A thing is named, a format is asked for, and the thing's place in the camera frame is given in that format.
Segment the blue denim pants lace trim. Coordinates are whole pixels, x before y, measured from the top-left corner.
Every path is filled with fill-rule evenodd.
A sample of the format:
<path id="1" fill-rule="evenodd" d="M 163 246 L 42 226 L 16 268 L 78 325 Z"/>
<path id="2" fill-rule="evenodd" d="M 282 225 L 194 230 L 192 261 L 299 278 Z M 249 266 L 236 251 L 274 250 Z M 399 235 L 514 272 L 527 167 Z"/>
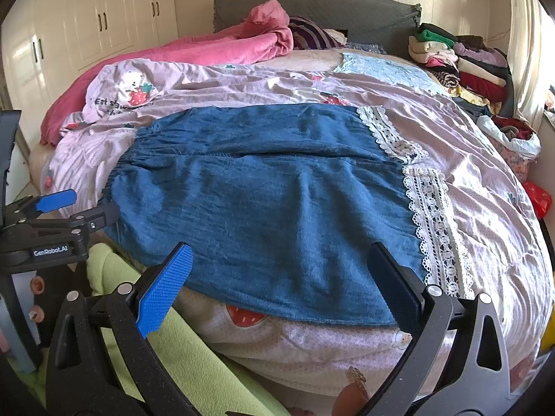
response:
<path id="1" fill-rule="evenodd" d="M 140 129 L 103 189 L 112 240 L 141 265 L 179 242 L 186 285 L 289 321 L 393 321 L 367 263 L 380 242 L 427 285 L 469 281 L 444 176 L 378 106 L 194 108 Z"/>

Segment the green fleece sleeve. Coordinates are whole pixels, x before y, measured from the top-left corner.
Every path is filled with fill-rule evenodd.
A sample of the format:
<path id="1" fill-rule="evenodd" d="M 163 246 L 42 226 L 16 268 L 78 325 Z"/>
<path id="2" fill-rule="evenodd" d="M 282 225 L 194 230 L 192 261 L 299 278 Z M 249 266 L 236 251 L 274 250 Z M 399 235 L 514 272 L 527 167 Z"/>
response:
<path id="1" fill-rule="evenodd" d="M 138 273 L 106 244 L 89 251 L 90 297 L 109 294 L 124 282 L 136 283 Z M 139 392 L 119 354 L 112 331 L 102 331 L 112 365 L 127 395 Z M 147 337 L 169 376 L 198 410 L 196 415 L 285 415 L 287 409 L 248 373 L 222 361 L 171 308 L 161 327 Z"/>

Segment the lilac strawberry bear duvet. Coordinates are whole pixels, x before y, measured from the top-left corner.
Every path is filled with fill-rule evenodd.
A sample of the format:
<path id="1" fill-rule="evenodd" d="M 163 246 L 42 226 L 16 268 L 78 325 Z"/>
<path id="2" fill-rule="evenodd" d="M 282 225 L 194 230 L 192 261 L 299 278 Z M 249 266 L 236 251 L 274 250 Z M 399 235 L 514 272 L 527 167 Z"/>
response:
<path id="1" fill-rule="evenodd" d="M 445 179 L 467 266 L 467 291 L 494 303 L 511 370 L 527 372 L 552 309 L 547 245 L 531 200 L 477 124 L 446 95 L 332 71 L 201 66 L 128 59 L 107 65 L 67 116 L 53 155 L 37 173 L 43 192 L 73 189 L 74 211 L 102 202 L 103 189 L 137 132 L 169 115 L 203 107 L 318 103 L 378 106 L 403 136 L 422 145 L 425 166 Z M 289 321 L 209 298 L 185 284 L 181 317 L 216 352 L 282 385 L 334 395 L 348 367 L 376 389 L 409 336 L 395 322 L 341 326 Z"/>

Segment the cream white wardrobe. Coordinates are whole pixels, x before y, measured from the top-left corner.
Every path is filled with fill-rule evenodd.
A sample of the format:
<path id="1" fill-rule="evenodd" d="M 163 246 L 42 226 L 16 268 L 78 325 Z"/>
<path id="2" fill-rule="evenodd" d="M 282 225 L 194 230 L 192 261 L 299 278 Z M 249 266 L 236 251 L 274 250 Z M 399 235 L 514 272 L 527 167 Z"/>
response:
<path id="1" fill-rule="evenodd" d="M 83 72 L 178 37 L 174 0 L 16 0 L 1 26 L 11 105 L 28 147 L 50 105 Z"/>

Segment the red plastic object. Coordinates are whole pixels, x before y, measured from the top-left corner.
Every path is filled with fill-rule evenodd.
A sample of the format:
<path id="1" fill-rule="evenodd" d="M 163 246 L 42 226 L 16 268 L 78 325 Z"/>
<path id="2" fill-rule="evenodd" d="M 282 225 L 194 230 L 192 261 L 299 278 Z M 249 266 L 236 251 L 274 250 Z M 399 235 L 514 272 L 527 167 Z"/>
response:
<path id="1" fill-rule="evenodd" d="M 531 181 L 525 181 L 523 183 L 523 188 L 531 200 L 537 219 L 543 220 L 552 206 L 551 195 L 542 187 Z"/>

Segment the white bag with clothes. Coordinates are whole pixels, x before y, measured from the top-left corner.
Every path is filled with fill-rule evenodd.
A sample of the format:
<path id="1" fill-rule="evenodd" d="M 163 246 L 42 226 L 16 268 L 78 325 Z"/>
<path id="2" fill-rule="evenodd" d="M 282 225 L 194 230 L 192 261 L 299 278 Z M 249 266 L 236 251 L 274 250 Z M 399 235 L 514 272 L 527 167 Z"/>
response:
<path id="1" fill-rule="evenodd" d="M 531 166 L 541 153 L 541 143 L 537 133 L 520 119 L 503 119 L 501 124 L 486 115 L 478 117 L 477 125 L 492 146 L 505 160 L 518 180 L 527 180 Z"/>

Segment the pink blanket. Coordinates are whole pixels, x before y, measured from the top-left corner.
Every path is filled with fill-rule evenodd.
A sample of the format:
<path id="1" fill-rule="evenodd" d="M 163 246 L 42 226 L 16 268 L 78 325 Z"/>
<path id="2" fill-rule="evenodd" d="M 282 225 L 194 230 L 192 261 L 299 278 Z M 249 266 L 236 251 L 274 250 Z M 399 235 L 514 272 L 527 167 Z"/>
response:
<path id="1" fill-rule="evenodd" d="M 83 109 L 86 89 L 103 67 L 123 60 L 190 63 L 201 66 L 251 65 L 289 54 L 293 48 L 290 17 L 276 0 L 251 9 L 239 25 L 203 37 L 178 38 L 161 47 L 109 57 L 78 76 L 49 107 L 41 122 L 40 143 L 55 146 L 62 123 Z"/>

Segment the beige fluffy mattress pad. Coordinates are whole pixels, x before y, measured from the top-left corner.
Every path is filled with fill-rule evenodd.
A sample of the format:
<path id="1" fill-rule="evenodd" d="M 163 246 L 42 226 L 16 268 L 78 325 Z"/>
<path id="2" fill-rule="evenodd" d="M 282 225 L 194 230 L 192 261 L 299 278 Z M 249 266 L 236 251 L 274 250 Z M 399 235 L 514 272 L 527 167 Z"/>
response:
<path id="1" fill-rule="evenodd" d="M 283 57 L 253 64 L 254 67 L 270 70 L 332 71 L 341 65 L 341 49 L 293 50 Z"/>

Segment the purple striped pillow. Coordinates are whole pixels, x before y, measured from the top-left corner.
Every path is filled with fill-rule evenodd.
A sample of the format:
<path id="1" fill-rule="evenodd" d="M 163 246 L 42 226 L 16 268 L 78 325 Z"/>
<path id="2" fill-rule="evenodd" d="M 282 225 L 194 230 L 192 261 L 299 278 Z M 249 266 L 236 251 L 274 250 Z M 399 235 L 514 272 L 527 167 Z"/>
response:
<path id="1" fill-rule="evenodd" d="M 347 39 L 336 30 L 326 30 L 314 21 L 301 16 L 290 18 L 289 28 L 292 31 L 293 48 L 295 50 L 328 50 L 343 47 Z"/>

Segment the light blue bed sheet patch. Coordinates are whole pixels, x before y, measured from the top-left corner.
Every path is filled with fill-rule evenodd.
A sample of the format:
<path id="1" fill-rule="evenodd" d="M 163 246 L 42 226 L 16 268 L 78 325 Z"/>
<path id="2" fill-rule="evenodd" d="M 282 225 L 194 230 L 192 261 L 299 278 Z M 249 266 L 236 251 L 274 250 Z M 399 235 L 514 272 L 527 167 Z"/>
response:
<path id="1" fill-rule="evenodd" d="M 371 57 L 370 55 L 344 52 L 341 64 L 334 68 L 335 73 L 351 73 L 372 77 L 391 86 L 405 86 L 429 94 L 448 96 L 448 92 L 434 77 L 416 66 Z"/>

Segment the stack of folded clothes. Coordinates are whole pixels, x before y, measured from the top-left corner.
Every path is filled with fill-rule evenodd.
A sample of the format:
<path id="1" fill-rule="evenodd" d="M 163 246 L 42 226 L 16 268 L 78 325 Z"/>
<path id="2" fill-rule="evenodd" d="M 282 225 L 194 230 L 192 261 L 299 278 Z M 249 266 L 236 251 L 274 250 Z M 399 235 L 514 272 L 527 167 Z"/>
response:
<path id="1" fill-rule="evenodd" d="M 408 37 L 409 57 L 473 116 L 514 116 L 514 81 L 504 52 L 473 35 L 422 23 Z"/>

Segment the dark grey headboard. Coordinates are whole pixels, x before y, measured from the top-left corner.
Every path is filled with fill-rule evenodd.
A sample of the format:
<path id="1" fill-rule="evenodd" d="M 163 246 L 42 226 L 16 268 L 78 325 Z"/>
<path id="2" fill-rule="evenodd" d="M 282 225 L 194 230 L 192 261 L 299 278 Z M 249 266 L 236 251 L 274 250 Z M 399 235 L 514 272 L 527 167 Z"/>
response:
<path id="1" fill-rule="evenodd" d="M 250 9 L 268 0 L 214 0 L 213 28 L 237 25 Z M 378 44 L 387 54 L 408 60 L 408 38 L 420 25 L 421 6 L 394 0 L 276 0 L 291 16 L 322 28 L 345 30 L 350 42 Z"/>

